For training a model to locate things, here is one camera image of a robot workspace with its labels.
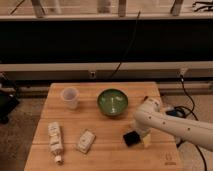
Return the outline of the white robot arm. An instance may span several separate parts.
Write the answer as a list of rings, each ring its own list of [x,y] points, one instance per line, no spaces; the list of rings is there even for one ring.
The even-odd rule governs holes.
[[[160,108],[160,101],[151,97],[137,108],[133,117],[138,134],[155,128],[213,152],[213,124],[162,114]]]

